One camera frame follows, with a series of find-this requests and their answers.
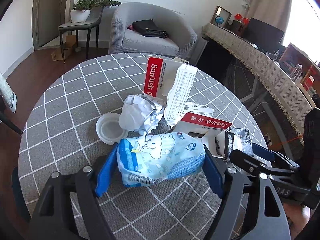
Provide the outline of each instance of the window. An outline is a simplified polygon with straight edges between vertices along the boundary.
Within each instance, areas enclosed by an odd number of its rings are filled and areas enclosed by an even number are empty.
[[[283,46],[289,43],[307,53],[313,62],[320,60],[320,19],[307,0],[292,0]]]

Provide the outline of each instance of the globe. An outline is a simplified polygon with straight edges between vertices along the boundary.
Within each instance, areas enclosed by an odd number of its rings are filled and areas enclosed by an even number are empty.
[[[221,16],[217,16],[215,18],[215,21],[216,21],[217,24],[223,24],[223,22],[224,22],[224,20],[223,20],[223,18]]]

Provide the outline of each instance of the wooden floor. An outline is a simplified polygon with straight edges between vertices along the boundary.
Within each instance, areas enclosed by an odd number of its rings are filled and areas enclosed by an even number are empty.
[[[17,96],[16,113],[6,109],[5,114],[20,129],[23,129],[36,102],[44,91],[65,72],[85,61],[85,49],[73,53],[62,61],[52,61],[54,49],[42,49],[33,52],[7,78],[7,82]],[[108,49],[90,48],[89,58],[108,54]],[[28,224],[18,215],[12,188],[12,170],[18,166],[21,137],[0,123],[0,205],[14,227],[26,235]]]

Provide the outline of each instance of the crumpled white paper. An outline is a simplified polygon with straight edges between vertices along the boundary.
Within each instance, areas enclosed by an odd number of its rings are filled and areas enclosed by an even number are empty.
[[[122,129],[148,135],[163,117],[166,103],[160,98],[128,95],[124,101],[119,125]]]

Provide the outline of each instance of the metal screw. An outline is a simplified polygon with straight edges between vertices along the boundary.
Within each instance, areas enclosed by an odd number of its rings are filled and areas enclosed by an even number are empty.
[[[230,167],[230,168],[228,168],[228,172],[235,174],[237,172],[237,170],[235,168]]]
[[[261,179],[267,179],[267,178],[268,178],[268,175],[265,174],[265,173],[260,173],[260,178],[261,178]]]
[[[57,177],[59,177],[59,172],[57,172],[57,171],[55,171],[55,172],[53,172],[52,174],[51,174],[51,177],[52,178],[57,178]]]
[[[85,167],[83,167],[83,172],[88,173],[88,172],[90,172],[90,171],[92,171],[92,167],[91,167],[91,166],[85,166]]]

